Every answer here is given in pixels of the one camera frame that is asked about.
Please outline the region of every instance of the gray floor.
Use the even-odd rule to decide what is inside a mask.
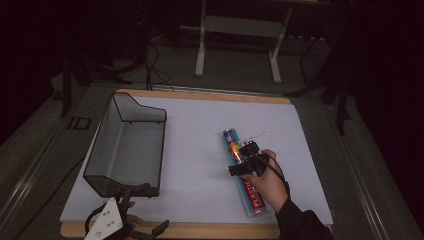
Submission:
[[[204,76],[195,77],[197,38],[193,34],[179,44],[166,44],[160,38],[155,40],[154,45],[159,50],[155,67],[170,75],[168,84],[174,86],[175,90],[214,89],[283,96],[305,86],[298,60],[307,43],[301,39],[283,42],[278,61],[284,80],[281,85],[275,85],[267,52],[263,48],[235,48],[222,46],[216,41],[208,42]],[[326,44],[321,42],[308,55],[305,63],[309,76],[319,69],[328,50]],[[149,48],[151,61],[155,55],[155,51]],[[166,78],[164,73],[159,72],[159,75]],[[143,89],[145,76],[146,70],[141,69],[125,78],[134,82],[131,88]],[[152,81],[159,83],[162,80],[152,73]],[[162,83],[154,89],[170,90],[167,86]],[[26,200],[18,204],[1,239],[14,239],[33,216],[36,218],[31,220],[20,239],[63,238],[60,235],[59,217],[79,166],[63,184],[61,180],[87,153],[110,94],[123,87],[128,86],[116,85],[100,76],[96,77],[91,87],[80,87],[74,83],[73,107],[67,117],[59,117],[61,102],[48,100],[2,145],[1,206],[8,203],[15,185],[31,164],[41,160],[45,160],[45,163],[39,166],[40,174],[34,176],[36,182],[25,189]],[[334,126],[334,106],[321,104],[321,93],[322,89],[317,89],[291,100],[299,113],[332,210],[335,239],[424,239],[357,112],[354,99],[349,98],[348,101],[347,111],[351,119],[345,121],[346,136],[342,137]],[[91,118],[90,128],[69,129],[72,117]],[[57,187],[59,190],[53,198],[37,213]]]

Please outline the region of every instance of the hand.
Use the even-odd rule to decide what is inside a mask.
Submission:
[[[134,205],[135,205],[135,202],[128,203],[129,208],[132,208]],[[137,225],[143,224],[144,220],[135,215],[127,214],[127,223],[131,224],[131,226],[134,228]],[[128,237],[125,237],[124,240],[136,240],[136,239],[128,236]]]
[[[275,152],[265,149],[262,150],[261,153],[270,156],[269,164],[279,173],[283,174],[274,160],[277,159]],[[261,177],[254,176],[252,174],[245,174],[242,178],[250,182],[277,213],[281,210],[288,199],[286,187],[281,179],[269,167],[266,168]]]

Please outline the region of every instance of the white surface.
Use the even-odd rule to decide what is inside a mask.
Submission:
[[[160,196],[132,198],[128,213],[145,221],[206,223],[274,223],[270,214],[248,218],[221,132],[235,128],[240,140],[256,139],[261,149],[277,153],[292,200],[303,211],[313,210],[323,224],[332,224],[330,210],[295,108],[283,104],[136,98],[142,105],[167,110]],[[81,221],[105,201],[82,178],[86,161],[60,218]]]

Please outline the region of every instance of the white object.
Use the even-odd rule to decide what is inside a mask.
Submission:
[[[292,10],[292,8],[288,8],[286,10],[283,22],[213,16],[206,13],[206,0],[203,0],[200,19],[199,52],[197,54],[195,71],[196,77],[203,76],[206,51],[205,34],[209,31],[275,38],[276,43],[274,49],[269,52],[269,63],[274,83],[280,84],[282,80],[280,70],[278,68],[277,56],[280,51],[280,46],[283,41]]]
[[[105,239],[123,227],[115,198],[109,199],[84,240]]]
[[[266,132],[256,140],[277,153],[291,197],[303,211],[313,210],[332,224],[296,109],[292,105],[135,97],[142,105],[167,111],[160,196],[132,198],[129,214],[146,222],[276,223],[274,214],[249,218],[236,181],[228,172],[221,132],[235,128],[240,139]],[[104,199],[82,178],[82,166],[61,221],[82,221]]]

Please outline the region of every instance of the wooden table edge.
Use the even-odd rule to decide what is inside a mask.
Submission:
[[[135,230],[151,233],[160,223],[146,222]],[[60,233],[63,237],[85,236],[83,221],[63,222]],[[169,223],[159,238],[173,239],[278,239],[277,224],[231,224],[231,223]]]
[[[198,93],[198,92],[171,92],[171,91],[146,91],[134,89],[119,89],[116,92],[125,92],[133,97],[178,98],[210,101],[291,104],[290,100],[283,97],[249,96],[243,94],[223,93]]]

